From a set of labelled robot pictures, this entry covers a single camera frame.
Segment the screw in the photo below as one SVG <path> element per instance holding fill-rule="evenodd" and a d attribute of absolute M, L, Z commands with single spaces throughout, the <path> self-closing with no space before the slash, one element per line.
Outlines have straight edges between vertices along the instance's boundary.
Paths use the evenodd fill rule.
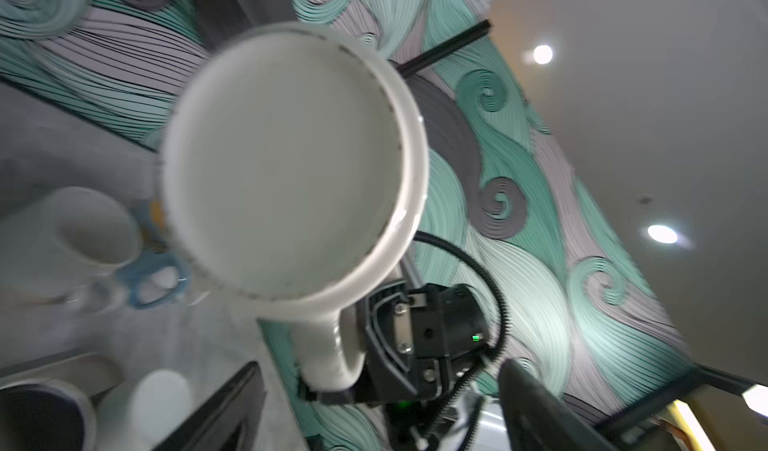
<path fill-rule="evenodd" d="M 424 369 L 424 374 L 422 375 L 424 377 L 424 380 L 427 383 L 434 383 L 435 382 L 435 370 L 431 368 Z"/>

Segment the ceiling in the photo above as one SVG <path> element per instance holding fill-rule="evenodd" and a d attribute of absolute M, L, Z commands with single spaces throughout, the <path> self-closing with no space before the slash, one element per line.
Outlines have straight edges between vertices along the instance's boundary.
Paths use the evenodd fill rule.
<path fill-rule="evenodd" d="M 766 383 L 767 10 L 768 0 L 494 0 L 490 15 L 492 38 L 696 360 Z M 543 43 L 554 60 L 524 63 Z M 654 222 L 693 248 L 641 237 Z"/>

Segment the patterned wallpaper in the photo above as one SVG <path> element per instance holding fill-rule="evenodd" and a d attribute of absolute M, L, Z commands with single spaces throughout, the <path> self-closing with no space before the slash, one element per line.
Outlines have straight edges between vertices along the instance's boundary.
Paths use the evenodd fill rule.
<path fill-rule="evenodd" d="M 490 2 L 293 5 L 299 19 L 329 24 L 404 62 L 483 19 Z M 0 0 L 6 80 L 150 148 L 206 59 L 201 43 L 192 0 Z M 492 40 L 408 84 L 431 146 L 420 228 L 462 246 L 494 274 L 512 315 L 505 355 L 591 423 L 687 370 L 680 335 Z M 494 322 L 488 290 L 465 265 L 424 245 L 415 251 L 427 281 L 470 283 Z M 319 434 L 332 449 L 387 447 L 378 411 L 299 400 L 287 327 L 263 329 L 306 436 Z M 478 381 L 490 394 L 494 371 Z"/>

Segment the blue mug handle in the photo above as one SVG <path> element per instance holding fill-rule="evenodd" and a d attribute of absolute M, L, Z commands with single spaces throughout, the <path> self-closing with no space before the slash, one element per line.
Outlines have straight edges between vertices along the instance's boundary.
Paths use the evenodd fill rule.
<path fill-rule="evenodd" d="M 169 266 L 175 267 L 178 272 L 179 278 L 176 286 L 169 289 L 168 293 L 163 297 L 148 303 L 142 302 L 139 299 L 141 284 L 149 279 L 149 276 L 152 274 Z M 138 310 L 146 310 L 151 307 L 160 306 L 162 303 L 182 293 L 190 282 L 191 272 L 189 264 L 173 253 L 156 253 L 151 250 L 145 250 L 136 258 L 136 261 L 123 266 L 114 275 L 128 287 L 129 305 Z"/>

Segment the mug handle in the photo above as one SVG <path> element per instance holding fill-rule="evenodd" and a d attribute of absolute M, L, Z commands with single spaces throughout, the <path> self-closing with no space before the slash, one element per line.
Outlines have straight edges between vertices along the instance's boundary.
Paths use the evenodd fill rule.
<path fill-rule="evenodd" d="M 175 267 L 178 273 L 176 286 L 169 289 L 168 293 L 154 301 L 144 303 L 139 299 L 139 289 L 142 283 L 154 273 L 166 267 Z M 125 283 L 128 288 L 128 304 L 138 310 L 145 310 L 159 306 L 169 301 L 174 296 L 183 292 L 190 283 L 190 268 L 186 261 L 173 253 L 155 253 L 154 251 L 142 252 L 136 261 L 119 269 L 115 276 Z"/>
<path fill-rule="evenodd" d="M 314 391 L 343 391 L 357 382 L 365 362 L 355 305 L 293 324 L 293 351 L 304 382 Z"/>

